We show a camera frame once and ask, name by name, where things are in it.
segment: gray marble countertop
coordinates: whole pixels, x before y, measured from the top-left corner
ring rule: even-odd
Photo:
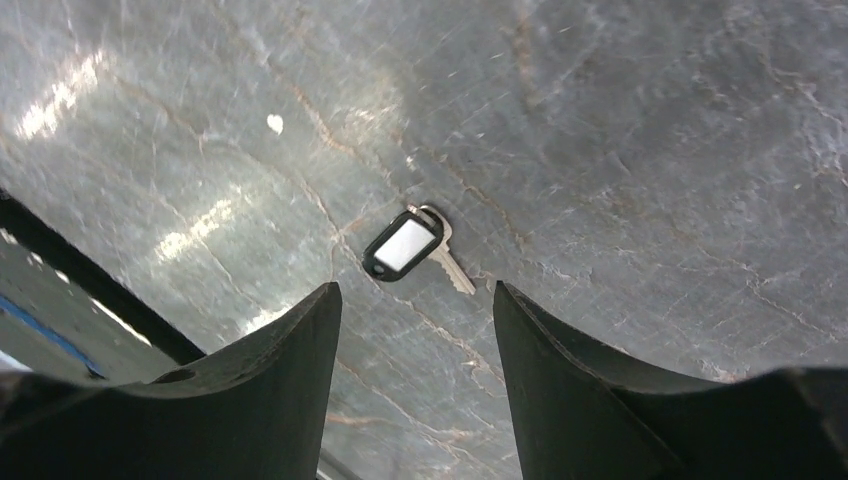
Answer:
[[[641,359],[848,362],[848,7],[3,0],[0,182],[207,351],[345,298],[324,447],[517,478],[506,279]],[[478,287],[362,249],[431,202]]]

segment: blue cable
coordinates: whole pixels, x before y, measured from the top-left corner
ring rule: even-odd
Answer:
[[[65,337],[59,335],[48,327],[45,327],[38,320],[36,320],[32,315],[27,313],[22,308],[18,307],[11,300],[0,295],[0,310],[4,310],[8,312],[13,317],[17,317],[19,320],[24,322],[28,327],[34,329],[45,338],[58,345],[62,350],[64,350],[68,355],[76,358],[81,361],[83,365],[88,367],[88,369],[95,374],[103,377],[103,373],[100,370],[100,367],[97,366],[90,358],[88,358],[84,353],[82,353],[77,347],[75,347],[71,342],[69,342]]]

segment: silver key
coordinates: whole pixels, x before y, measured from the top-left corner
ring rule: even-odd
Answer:
[[[456,263],[456,260],[454,260],[453,256],[450,254],[448,240],[450,240],[451,235],[453,235],[453,229],[447,219],[443,217],[438,210],[429,205],[421,205],[421,210],[437,217],[442,222],[442,227],[445,231],[445,235],[442,237],[442,243],[439,244],[439,246],[433,250],[433,253],[427,256],[427,258],[439,262],[439,265],[441,265],[448,273],[448,277],[450,277],[451,282],[453,282],[453,286],[458,291],[474,295],[474,292],[476,292],[477,289],[474,288],[474,284],[471,283],[471,280],[467,275],[465,275],[465,272],[462,271],[462,268],[460,268],[459,264]]]

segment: black key tag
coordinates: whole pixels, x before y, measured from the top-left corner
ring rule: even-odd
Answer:
[[[368,245],[362,267],[377,280],[396,282],[427,258],[443,235],[438,219],[410,205]]]

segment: marble surface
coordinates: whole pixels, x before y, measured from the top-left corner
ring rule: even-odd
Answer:
[[[517,478],[506,279],[641,359],[848,363],[835,0],[2,0],[0,181],[207,351],[345,298],[324,447]],[[478,286],[357,256],[432,202]]]

